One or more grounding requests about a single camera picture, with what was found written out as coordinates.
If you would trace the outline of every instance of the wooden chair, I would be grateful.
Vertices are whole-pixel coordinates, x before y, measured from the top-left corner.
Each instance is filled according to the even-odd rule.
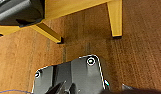
[[[107,3],[112,36],[122,36],[122,0],[45,0],[45,19],[41,23],[29,26],[56,43],[61,36],[43,22],[65,16],[99,4]],[[0,26],[0,34],[7,35],[22,28],[18,26]]]

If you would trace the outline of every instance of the floor plank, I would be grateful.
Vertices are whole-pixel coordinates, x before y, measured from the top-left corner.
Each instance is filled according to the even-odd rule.
[[[89,54],[102,58],[112,91],[122,84],[161,90],[161,0],[123,0],[122,39],[111,37],[106,4],[45,24],[64,44],[31,28],[0,37],[0,91],[31,91],[37,69]]]

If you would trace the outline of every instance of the chair leg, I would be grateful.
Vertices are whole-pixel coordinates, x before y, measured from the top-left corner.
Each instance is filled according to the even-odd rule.
[[[45,25],[44,23],[40,23],[30,27],[56,43],[62,42],[62,37],[58,35],[55,31],[53,31],[51,28],[49,28],[47,25]]]
[[[107,2],[113,37],[122,36],[122,0]]]

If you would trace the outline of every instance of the hardwood floor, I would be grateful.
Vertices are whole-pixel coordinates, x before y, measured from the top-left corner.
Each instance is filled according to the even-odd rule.
[[[89,54],[104,59],[112,91],[120,90],[122,83],[161,90],[161,0],[123,0],[122,39],[111,37],[106,4],[46,24],[64,44],[31,28],[0,37],[0,91],[31,91],[37,69]]]

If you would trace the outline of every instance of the gray metal surface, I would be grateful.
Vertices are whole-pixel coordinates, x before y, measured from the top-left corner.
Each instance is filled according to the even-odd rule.
[[[0,25],[3,26],[27,26],[43,18],[43,0],[6,0],[0,5]]]
[[[36,73],[39,73],[39,76],[35,77],[33,92],[34,94],[44,94],[52,86],[53,66],[39,69]]]
[[[99,94],[105,88],[99,58],[95,55],[81,57],[71,62],[56,65],[55,68],[49,66],[41,70],[43,70],[44,75],[35,78],[34,94],[45,94],[49,87],[55,87],[63,82],[67,92],[63,94]]]

